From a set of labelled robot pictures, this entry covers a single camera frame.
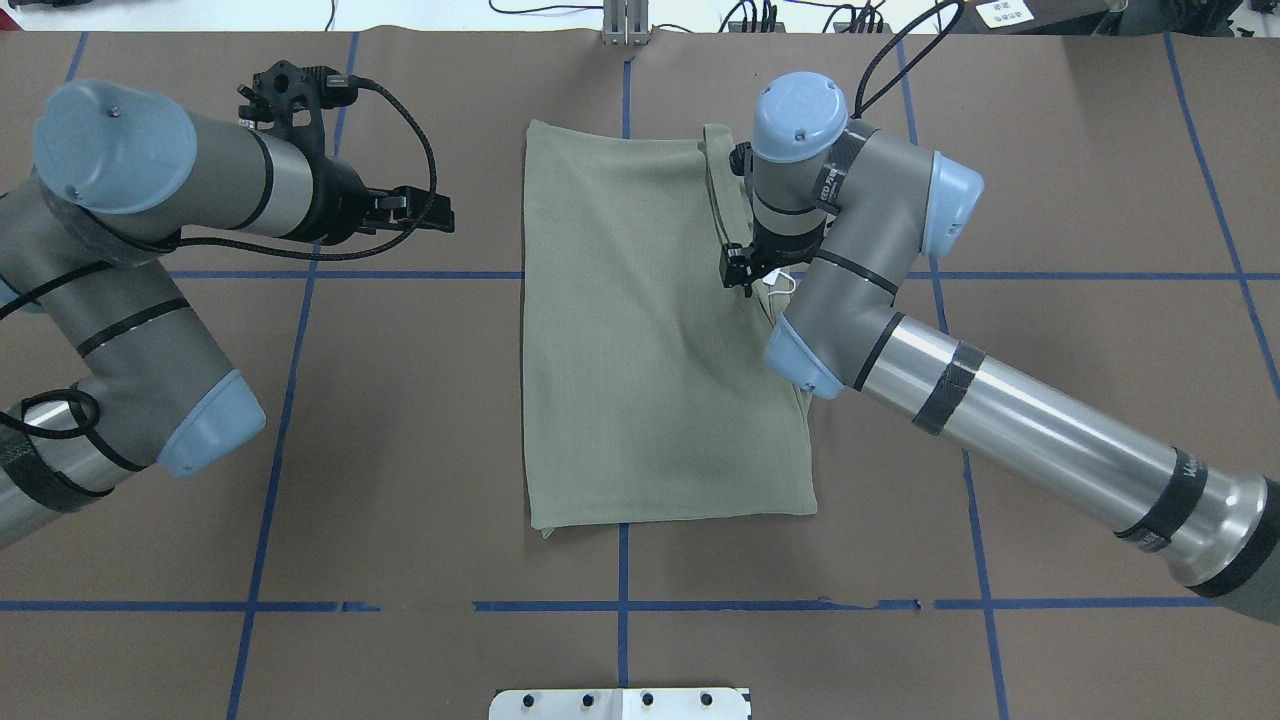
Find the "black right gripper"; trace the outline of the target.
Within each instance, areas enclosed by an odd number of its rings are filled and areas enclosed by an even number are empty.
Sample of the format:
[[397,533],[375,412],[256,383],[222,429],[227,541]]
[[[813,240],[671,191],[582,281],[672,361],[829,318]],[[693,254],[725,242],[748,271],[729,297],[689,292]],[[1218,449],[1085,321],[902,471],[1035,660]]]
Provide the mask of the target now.
[[826,210],[813,197],[818,156],[778,164],[744,141],[730,152],[730,169],[742,179],[750,211],[748,246],[723,243],[719,277],[724,288],[751,297],[771,270],[808,264],[826,238]]

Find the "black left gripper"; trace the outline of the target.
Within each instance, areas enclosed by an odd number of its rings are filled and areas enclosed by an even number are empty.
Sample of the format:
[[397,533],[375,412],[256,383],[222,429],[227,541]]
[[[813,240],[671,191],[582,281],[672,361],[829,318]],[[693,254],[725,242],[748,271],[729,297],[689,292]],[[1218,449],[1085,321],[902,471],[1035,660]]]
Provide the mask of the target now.
[[454,233],[448,196],[413,186],[370,188],[328,154],[323,114],[355,104],[351,76],[280,60],[238,92],[246,100],[239,118],[251,126],[265,167],[259,205],[239,231],[321,246],[376,231]]

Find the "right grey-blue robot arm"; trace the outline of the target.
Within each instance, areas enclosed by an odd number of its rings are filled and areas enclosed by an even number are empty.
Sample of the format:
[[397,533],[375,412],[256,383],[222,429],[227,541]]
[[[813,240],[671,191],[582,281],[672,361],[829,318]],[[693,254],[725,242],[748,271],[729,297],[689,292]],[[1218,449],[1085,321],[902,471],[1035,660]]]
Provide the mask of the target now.
[[722,286],[750,295],[806,268],[764,350],[778,375],[869,395],[1161,557],[1189,592],[1277,621],[1275,480],[1216,470],[897,310],[915,259],[942,258],[969,222],[979,173],[856,118],[814,72],[760,91],[730,165],[750,236],[723,243]]

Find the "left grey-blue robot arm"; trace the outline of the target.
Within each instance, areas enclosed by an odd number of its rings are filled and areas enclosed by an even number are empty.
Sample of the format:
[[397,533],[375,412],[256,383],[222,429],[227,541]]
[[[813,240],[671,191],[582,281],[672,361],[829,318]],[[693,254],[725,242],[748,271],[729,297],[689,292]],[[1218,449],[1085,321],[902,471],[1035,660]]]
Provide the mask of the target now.
[[326,150],[323,115],[378,82],[278,61],[239,87],[238,120],[102,79],[52,92],[33,131],[33,168],[3,195],[3,315],[46,314],[87,375],[3,410],[3,544],[108,497],[147,468],[191,477],[265,425],[242,373],[161,263],[180,249],[284,258],[234,233],[301,243],[340,263],[351,236],[454,231],[428,186],[364,182]]

